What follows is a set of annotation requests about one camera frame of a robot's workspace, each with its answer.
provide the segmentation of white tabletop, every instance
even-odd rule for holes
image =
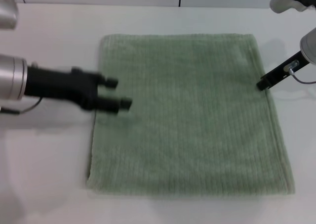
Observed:
[[[302,36],[316,27],[312,10],[277,15],[229,8],[20,4],[19,9],[17,29],[0,32],[0,52],[58,69],[96,70],[99,43],[108,34],[240,33],[254,34],[270,71],[298,52]],[[316,80],[316,67],[297,76]],[[296,181],[293,196],[157,200],[93,194],[85,189],[91,114],[45,100],[29,114],[0,117],[0,223],[315,223],[316,87],[288,78],[271,91]]]

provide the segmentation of green towel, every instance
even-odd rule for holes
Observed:
[[[106,36],[100,70],[129,113],[97,112],[88,187],[132,195],[291,194],[252,35]],[[100,95],[112,95],[100,90]]]

